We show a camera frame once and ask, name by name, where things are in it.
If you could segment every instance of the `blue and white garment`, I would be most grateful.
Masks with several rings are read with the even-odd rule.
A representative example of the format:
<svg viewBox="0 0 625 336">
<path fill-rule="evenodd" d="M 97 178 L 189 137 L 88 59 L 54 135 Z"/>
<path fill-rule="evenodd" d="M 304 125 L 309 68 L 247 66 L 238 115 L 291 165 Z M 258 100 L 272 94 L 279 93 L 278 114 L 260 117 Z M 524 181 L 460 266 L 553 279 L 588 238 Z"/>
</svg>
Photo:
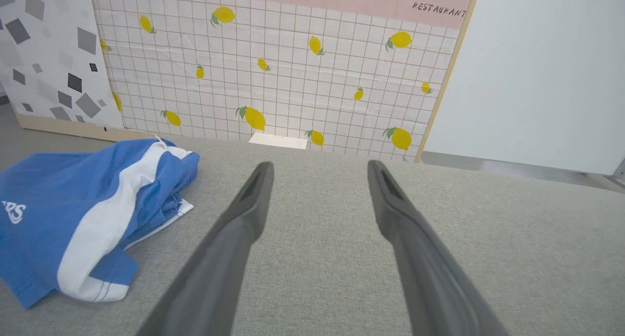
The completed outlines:
<svg viewBox="0 0 625 336">
<path fill-rule="evenodd" d="M 121 300 L 138 269 L 124 249 L 192 208 L 178 191 L 198 162 L 160 139 L 25 158 L 0 173 L 0 277 L 26 309 L 53 290 Z"/>
</svg>

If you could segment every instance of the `gray fabric surface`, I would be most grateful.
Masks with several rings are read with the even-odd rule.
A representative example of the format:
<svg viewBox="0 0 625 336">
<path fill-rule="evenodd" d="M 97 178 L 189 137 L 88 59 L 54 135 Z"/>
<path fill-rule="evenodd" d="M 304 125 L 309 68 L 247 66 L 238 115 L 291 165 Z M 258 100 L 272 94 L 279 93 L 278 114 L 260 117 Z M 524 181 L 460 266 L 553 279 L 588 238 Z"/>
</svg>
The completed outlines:
<svg viewBox="0 0 625 336">
<path fill-rule="evenodd" d="M 0 124 L 3 134 L 7 126 Z M 107 142 L 12 129 L 0 169 L 38 150 Z M 391 246 L 375 226 L 366 158 L 172 138 L 201 156 L 195 209 L 128 250 L 120 302 L 51 295 L 24 311 L 0 283 L 0 335 L 131 335 L 257 163 L 271 160 L 268 221 L 252 247 L 233 335 L 408 335 Z M 625 334 L 625 196 L 564 183 L 387 163 L 512 335 Z"/>
</svg>

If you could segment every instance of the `whiteboard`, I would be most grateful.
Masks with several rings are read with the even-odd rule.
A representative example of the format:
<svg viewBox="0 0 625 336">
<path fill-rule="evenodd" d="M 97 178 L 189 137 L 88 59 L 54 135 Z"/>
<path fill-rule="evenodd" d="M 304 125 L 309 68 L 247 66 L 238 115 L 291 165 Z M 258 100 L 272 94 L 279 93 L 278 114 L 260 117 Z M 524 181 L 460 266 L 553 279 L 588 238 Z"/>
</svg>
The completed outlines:
<svg viewBox="0 0 625 336">
<path fill-rule="evenodd" d="M 625 0 L 478 0 L 425 151 L 613 174 Z"/>
</svg>

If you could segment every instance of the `beige trim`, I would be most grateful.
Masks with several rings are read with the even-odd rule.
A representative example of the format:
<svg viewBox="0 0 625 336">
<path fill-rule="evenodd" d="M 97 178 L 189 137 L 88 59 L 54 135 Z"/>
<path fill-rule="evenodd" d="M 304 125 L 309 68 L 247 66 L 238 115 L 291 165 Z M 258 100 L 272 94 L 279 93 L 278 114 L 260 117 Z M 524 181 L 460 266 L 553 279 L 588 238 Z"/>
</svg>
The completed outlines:
<svg viewBox="0 0 625 336">
<path fill-rule="evenodd" d="M 436 118 L 438 107 L 440 106 L 440 101 L 442 101 L 442 96 L 445 94 L 445 88 L 447 87 L 447 83 L 449 83 L 449 77 L 451 76 L 451 73 L 454 70 L 454 65 L 456 64 L 456 59 L 458 58 L 458 53 L 460 53 L 460 47 L 462 47 L 462 41 L 464 40 L 464 34 L 466 34 L 467 27 L 469 27 L 469 21 L 471 20 L 471 16 L 473 15 L 473 9 L 475 9 L 475 3 L 477 1 L 478 0 L 471 0 L 471 2 L 469 3 L 469 9 L 467 9 L 467 17 L 462 23 L 460 34 L 458 34 L 458 41 L 456 42 L 456 48 L 454 49 L 454 52 L 451 55 L 451 60 L 449 62 L 447 73 L 445 74 L 445 78 L 442 80 L 442 86 L 440 87 L 440 92 L 438 93 L 438 97 L 436 98 L 436 103 L 432 111 L 432 116 L 430 116 L 428 127 L 426 127 L 426 133 L 423 134 L 423 138 L 421 139 L 421 144 L 419 146 L 419 151 L 417 152 L 417 158 L 415 159 L 415 163 L 419 162 L 419 160 L 421 159 L 421 154 L 423 153 L 423 150 L 425 149 L 430 130 L 432 129 L 432 124 L 434 124 L 434 119 Z"/>
<path fill-rule="evenodd" d="M 91 123 L 68 122 L 65 120 L 45 118 L 43 116 L 20 114 L 15 110 L 15 107 L 13 107 L 13 111 L 22 128 L 36 129 L 37 131 L 71 134 L 72 136 L 96 138 L 98 140 L 113 142 L 154 137 L 151 134 L 129 131 L 127 129 L 102 127 Z"/>
</svg>

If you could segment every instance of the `lemon print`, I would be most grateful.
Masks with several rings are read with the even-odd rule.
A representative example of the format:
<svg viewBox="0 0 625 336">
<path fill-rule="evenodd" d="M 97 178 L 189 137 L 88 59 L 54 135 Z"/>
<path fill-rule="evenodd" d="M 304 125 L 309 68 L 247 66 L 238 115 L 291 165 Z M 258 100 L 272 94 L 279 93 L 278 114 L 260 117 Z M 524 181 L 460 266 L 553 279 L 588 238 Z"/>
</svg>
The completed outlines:
<svg viewBox="0 0 625 336">
<path fill-rule="evenodd" d="M 323 50 L 323 47 L 321 47 L 321 42 L 319 38 L 315 36 L 311 37 L 309 45 L 311 47 L 311 51 L 317 55 L 323 55 L 326 53 L 326 51 Z"/>
<path fill-rule="evenodd" d="M 425 93 L 425 94 L 430 94 L 430 93 L 432 93 L 432 89 L 431 89 L 431 87 L 429 86 L 429 83 L 427 83 L 427 82 L 424 82 L 424 83 L 421 85 L 421 90 L 422 90 L 422 91 L 423 91 L 423 93 Z"/>
<path fill-rule="evenodd" d="M 321 132 L 311 129 L 310 131 L 306 131 L 306 137 L 310 137 L 311 141 L 317 146 L 323 146 L 324 138 Z"/>
<path fill-rule="evenodd" d="M 202 65 L 197 65 L 196 76 L 200 79 L 204 77 L 204 68 Z"/>
<path fill-rule="evenodd" d="M 413 42 L 413 38 L 410 37 L 408 32 L 399 31 L 393 34 L 388 42 L 386 42 L 386 51 L 390 49 L 395 49 L 395 47 L 407 47 L 410 43 Z"/>
<path fill-rule="evenodd" d="M 170 124 L 174 126 L 180 126 L 180 118 L 178 115 L 176 115 L 176 113 L 173 113 L 172 111 L 163 110 L 161 111 L 161 115 L 164 118 L 167 118 L 167 121 Z"/>
<path fill-rule="evenodd" d="M 115 104 L 118 106 L 118 111 L 121 111 L 121 99 L 119 99 L 117 93 L 113 92 L 113 98 L 115 99 Z"/>
<path fill-rule="evenodd" d="M 413 142 L 413 138 L 410 136 L 410 133 L 402 128 L 387 128 L 384 130 L 384 134 L 386 135 L 386 138 L 390 138 L 392 136 L 393 144 L 399 149 L 408 150 L 408 147 L 410 147 L 410 144 Z"/>
<path fill-rule="evenodd" d="M 139 18 L 139 23 L 141 24 L 141 27 L 145 29 L 145 31 L 151 34 L 156 33 L 156 28 L 152 27 L 152 23 L 150 22 L 150 19 L 145 17 L 145 15 L 141 15 L 141 17 Z"/>
<path fill-rule="evenodd" d="M 260 67 L 261 70 L 263 70 L 263 71 L 270 71 L 271 70 L 271 66 L 268 66 L 267 62 L 265 62 L 265 60 L 263 60 L 263 59 L 259 59 L 258 60 L 258 67 Z"/>
<path fill-rule="evenodd" d="M 243 119 L 245 117 L 245 121 L 255 129 L 259 129 L 260 131 L 265 130 L 265 117 L 261 114 L 260 111 L 254 109 L 254 107 L 239 107 L 236 111 L 239 116 Z"/>
<path fill-rule="evenodd" d="M 100 40 L 100 47 L 102 47 L 102 51 L 111 51 L 112 48 L 106 44 L 105 40 Z"/>
<path fill-rule="evenodd" d="M 212 13 L 212 17 L 210 18 L 210 24 L 212 24 L 212 27 L 215 27 L 215 24 L 219 24 L 220 22 L 230 23 L 232 22 L 232 20 L 234 20 L 234 18 L 236 18 L 236 15 L 232 11 L 232 9 L 227 6 L 219 6 Z"/>
<path fill-rule="evenodd" d="M 354 100 L 361 100 L 362 96 L 364 96 L 364 91 L 362 88 L 358 87 L 358 90 L 354 94 Z"/>
</svg>

